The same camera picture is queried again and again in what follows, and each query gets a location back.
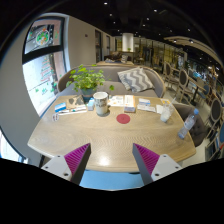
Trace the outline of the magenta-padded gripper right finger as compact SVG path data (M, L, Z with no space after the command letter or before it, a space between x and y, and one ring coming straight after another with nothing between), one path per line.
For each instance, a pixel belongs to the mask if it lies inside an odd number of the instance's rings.
M145 185L182 169L167 154L158 155L144 146L133 144L132 154Z

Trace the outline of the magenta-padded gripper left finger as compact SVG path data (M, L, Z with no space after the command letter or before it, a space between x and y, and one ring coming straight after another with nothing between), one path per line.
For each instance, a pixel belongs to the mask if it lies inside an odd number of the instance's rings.
M56 155L42 169L79 185L91 154L91 144L87 143L66 155Z

